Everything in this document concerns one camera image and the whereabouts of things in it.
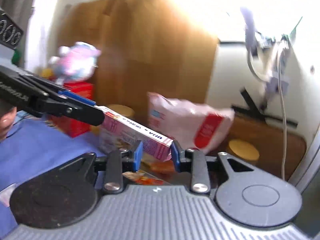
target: metal screw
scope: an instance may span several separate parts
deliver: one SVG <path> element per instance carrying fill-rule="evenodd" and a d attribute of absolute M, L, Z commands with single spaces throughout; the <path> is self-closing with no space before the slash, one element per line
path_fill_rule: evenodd
<path fill-rule="evenodd" d="M 203 183 L 196 183 L 192 186 L 192 190 L 194 192 L 202 193 L 202 192 L 206 192 L 208 190 L 208 186 Z"/>
<path fill-rule="evenodd" d="M 110 191 L 115 191 L 115 190 L 120 189 L 119 183 L 116 183 L 116 182 L 108 182 L 105 185 L 103 185 L 103 187 L 106 190 L 110 190 Z"/>

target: curtain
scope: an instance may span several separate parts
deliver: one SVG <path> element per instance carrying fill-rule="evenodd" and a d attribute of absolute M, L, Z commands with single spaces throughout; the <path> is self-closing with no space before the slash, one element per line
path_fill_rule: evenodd
<path fill-rule="evenodd" d="M 24 31 L 24 35 L 17 47 L 21 54 L 19 67 L 24 67 L 24 50 L 26 43 L 26 31 L 31 15 L 33 0 L 0 0 L 0 7 L 18 24 Z"/>

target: pink box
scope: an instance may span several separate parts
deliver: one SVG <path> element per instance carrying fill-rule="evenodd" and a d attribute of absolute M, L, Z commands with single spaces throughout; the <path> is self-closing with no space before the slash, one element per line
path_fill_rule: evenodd
<path fill-rule="evenodd" d="M 121 147 L 130 148 L 137 140 L 143 142 L 143 151 L 160 161 L 171 159 L 172 139 L 138 124 L 105 106 L 98 106 L 105 119 L 100 129 L 100 148 L 105 153 Z"/>

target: blue tablecloth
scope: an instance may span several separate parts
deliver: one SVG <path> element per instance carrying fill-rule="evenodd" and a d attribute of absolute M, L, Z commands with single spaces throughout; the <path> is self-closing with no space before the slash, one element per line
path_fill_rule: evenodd
<path fill-rule="evenodd" d="M 21 184 L 83 153 L 103 153 L 96 147 L 98 138 L 85 133 L 74 139 L 48 127 L 41 120 L 25 119 L 15 125 L 12 137 L 0 144 L 0 191 L 13 183 Z M 10 211 L 0 202 L 0 239 L 17 224 Z"/>

